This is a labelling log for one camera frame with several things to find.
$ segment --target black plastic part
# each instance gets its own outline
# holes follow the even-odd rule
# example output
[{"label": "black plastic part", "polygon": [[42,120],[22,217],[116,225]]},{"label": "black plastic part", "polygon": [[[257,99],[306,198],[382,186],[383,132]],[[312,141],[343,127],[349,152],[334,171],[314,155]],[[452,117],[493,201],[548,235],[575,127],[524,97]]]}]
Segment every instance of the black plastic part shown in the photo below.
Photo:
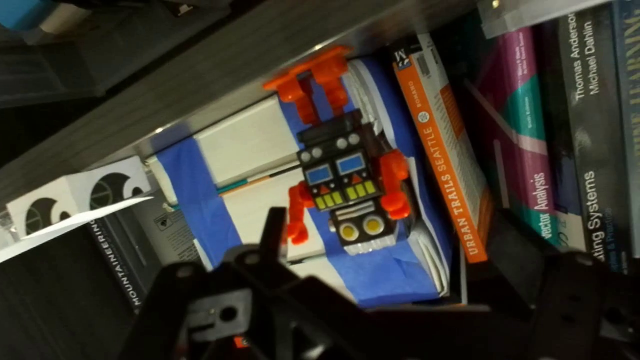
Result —
[{"label": "black plastic part", "polygon": [[[244,334],[250,348],[215,343],[205,359],[293,360],[312,347],[323,347],[320,359],[330,360],[637,356],[640,287],[589,256],[541,256],[545,267],[535,307],[499,274],[499,267],[486,265],[486,279],[475,279],[493,285],[486,307],[363,312],[323,283],[299,281],[277,262],[284,219],[286,211],[272,211],[262,244],[232,251],[212,274],[180,267],[164,271],[122,359],[172,359],[185,305],[238,289],[251,290],[251,325]],[[515,228],[505,235],[525,235],[518,223],[509,225]]]}]

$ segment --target black object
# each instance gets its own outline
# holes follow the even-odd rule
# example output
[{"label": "black object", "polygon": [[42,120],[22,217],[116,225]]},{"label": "black object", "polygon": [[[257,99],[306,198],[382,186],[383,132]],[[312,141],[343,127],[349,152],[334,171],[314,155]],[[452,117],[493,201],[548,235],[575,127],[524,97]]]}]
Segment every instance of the black object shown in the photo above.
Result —
[{"label": "black object", "polygon": [[[312,350],[315,359],[337,360],[637,356],[631,347],[637,344],[640,287],[589,256],[548,258],[535,311],[508,290],[508,283],[493,283],[505,300],[363,312],[323,283],[297,279],[277,262],[284,220],[284,208],[270,211],[259,246],[229,253],[215,273],[194,265],[162,271],[120,359],[172,359],[180,329],[190,339],[187,359],[198,360],[291,360]],[[233,305],[220,300],[241,290],[250,296]],[[236,350],[228,339],[213,337],[225,332],[228,322],[246,329],[236,334],[244,334],[248,348]]]},{"label": "black object", "polygon": [[131,219],[134,213],[125,208],[85,225],[85,232],[95,240],[113,283],[137,312],[162,267],[141,227]]}]

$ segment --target book spine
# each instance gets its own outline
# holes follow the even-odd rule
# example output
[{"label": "book spine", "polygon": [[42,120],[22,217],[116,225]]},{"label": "book spine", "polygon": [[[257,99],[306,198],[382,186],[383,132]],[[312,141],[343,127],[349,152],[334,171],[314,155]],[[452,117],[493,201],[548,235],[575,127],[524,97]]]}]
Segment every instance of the book spine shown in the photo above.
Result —
[{"label": "book spine", "polygon": [[613,3],[619,109],[625,144],[630,251],[640,258],[640,3]]},{"label": "book spine", "polygon": [[478,165],[473,165],[453,95],[429,37],[420,35],[420,48],[420,53],[394,51],[394,72],[466,260],[472,265],[486,262],[488,191]]},{"label": "book spine", "polygon": [[100,253],[103,254],[103,260],[108,262],[118,287],[122,289],[128,305],[134,309],[134,312],[139,311],[144,300],[144,289],[134,281],[131,271],[125,267],[125,258],[120,254],[113,238],[110,238],[110,232],[105,231],[100,220],[87,223],[87,231],[95,238],[95,244]]},{"label": "book spine", "polygon": [[611,271],[627,273],[627,189],[611,9],[563,17],[557,37],[587,251]]},{"label": "book spine", "polygon": [[501,112],[519,142],[514,165],[518,169],[518,213],[543,240],[560,246],[531,30],[504,35],[497,47],[508,97]]},{"label": "book spine", "polygon": [[561,60],[557,55],[557,25],[535,28],[535,51],[539,68],[539,97],[548,151],[554,174],[554,201],[557,211],[557,236],[565,251],[586,253],[582,202],[578,191],[575,157],[567,125],[563,97]]}]

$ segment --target book cover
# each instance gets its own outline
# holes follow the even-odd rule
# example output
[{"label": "book cover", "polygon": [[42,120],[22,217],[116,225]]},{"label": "book cover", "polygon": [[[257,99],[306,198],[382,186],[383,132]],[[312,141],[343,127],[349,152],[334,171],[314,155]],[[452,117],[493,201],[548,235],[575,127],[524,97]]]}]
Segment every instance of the book cover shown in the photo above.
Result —
[{"label": "book cover", "polygon": [[429,35],[396,45],[394,72],[468,262],[484,262],[492,198]]},{"label": "book cover", "polygon": [[486,40],[469,13],[438,32],[438,45],[464,93],[469,141],[499,208],[561,249],[531,30]]},{"label": "book cover", "polygon": [[640,3],[613,3],[619,107],[624,125],[630,251],[640,258]]},{"label": "book cover", "polygon": [[611,6],[560,18],[560,57],[587,251],[627,273],[627,186]]}]

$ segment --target book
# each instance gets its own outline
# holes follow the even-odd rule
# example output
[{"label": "book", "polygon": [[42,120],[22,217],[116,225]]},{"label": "book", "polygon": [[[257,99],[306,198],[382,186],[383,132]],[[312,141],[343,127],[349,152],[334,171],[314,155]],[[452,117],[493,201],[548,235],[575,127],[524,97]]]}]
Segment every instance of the book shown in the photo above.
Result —
[{"label": "book", "polygon": [[640,3],[613,3],[613,39],[617,55],[617,84],[624,125],[630,251],[640,258]]},{"label": "book", "polygon": [[436,40],[447,68],[460,68],[452,79],[464,93],[466,129],[499,208],[560,249],[531,30],[486,40],[469,13]]},{"label": "book", "polygon": [[560,18],[560,57],[587,253],[627,273],[627,186],[611,6]]},{"label": "book", "polygon": [[0,27],[10,32],[33,28],[50,11],[48,0],[0,0]]},{"label": "book", "polygon": [[391,47],[394,72],[469,265],[486,262],[492,198],[429,35]]},{"label": "book", "polygon": [[137,312],[160,273],[160,258],[137,220],[131,219],[131,211],[122,211],[87,223],[85,231],[95,240],[128,305]]},{"label": "book", "polygon": [[541,112],[557,211],[557,236],[565,251],[586,253],[575,155],[567,125],[561,60],[557,53],[557,22],[535,27],[534,35],[537,51],[535,58],[539,70]]}]

